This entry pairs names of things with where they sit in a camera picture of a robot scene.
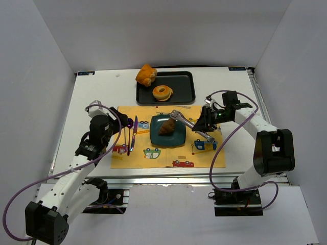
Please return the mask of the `dark brown bread piece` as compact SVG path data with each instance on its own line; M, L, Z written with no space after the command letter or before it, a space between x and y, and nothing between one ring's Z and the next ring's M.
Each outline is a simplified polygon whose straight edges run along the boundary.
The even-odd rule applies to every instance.
M160 127L158 131L159 136L171 135L175 131L176 120L169 118Z

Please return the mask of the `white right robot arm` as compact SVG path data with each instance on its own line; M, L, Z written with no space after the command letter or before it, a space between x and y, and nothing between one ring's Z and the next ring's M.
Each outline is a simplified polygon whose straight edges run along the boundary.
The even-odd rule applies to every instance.
M259 188L272 177L291 172L295 168L293 135L288 129L279 129L258 115L259 107L254 100L239 100L240 92L221 90L223 106L218 106L211 95L201 109L200 117L192 131L208 133L217 124L235 122L238 126L217 149L219 153L231 137L241 128L255 140L253 165L235 179L234 192Z

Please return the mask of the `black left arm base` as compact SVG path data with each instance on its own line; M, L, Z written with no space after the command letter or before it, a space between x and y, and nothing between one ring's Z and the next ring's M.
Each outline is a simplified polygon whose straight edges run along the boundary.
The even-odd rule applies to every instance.
M82 213L87 214L124 214L127 209L129 190L113 188L108 182L100 178L91 178L83 181L82 187L94 186L99 190L98 199L87 206Z

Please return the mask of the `metal serving tongs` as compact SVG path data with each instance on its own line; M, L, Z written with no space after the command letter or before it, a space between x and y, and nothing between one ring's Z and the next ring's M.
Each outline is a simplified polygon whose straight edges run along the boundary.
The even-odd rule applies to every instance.
M170 113L170 118L180 121L190 129L193 129L194 127L194 124L187 120L180 111L172 110L172 112ZM213 143L216 141L212 136L205 132L196 131L196 133L205 138L209 143Z

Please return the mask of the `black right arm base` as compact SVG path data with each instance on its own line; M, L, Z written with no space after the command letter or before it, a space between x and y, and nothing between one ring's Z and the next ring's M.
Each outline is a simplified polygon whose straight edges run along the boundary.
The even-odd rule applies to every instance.
M213 189L208 198L214 201L216 217L263 216L258 190L222 192Z

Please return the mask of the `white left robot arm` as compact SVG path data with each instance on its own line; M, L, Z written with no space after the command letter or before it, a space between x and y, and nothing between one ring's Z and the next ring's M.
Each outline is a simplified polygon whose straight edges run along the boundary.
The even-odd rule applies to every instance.
M73 220L89 205L102 205L108 198L107 182L86 179L107 152L111 137L128 126L128 116L114 107L101 105L86 109L91 118L89 130L79 143L67 173L38 202L25 209L26 232L46 244L61 244Z

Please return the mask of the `orange bread roll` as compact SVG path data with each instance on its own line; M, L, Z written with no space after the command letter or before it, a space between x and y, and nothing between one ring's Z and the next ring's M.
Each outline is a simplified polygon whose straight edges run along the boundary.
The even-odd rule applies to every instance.
M135 80L145 87L149 87L157 76L157 69L152 68L149 64L145 64L138 72Z

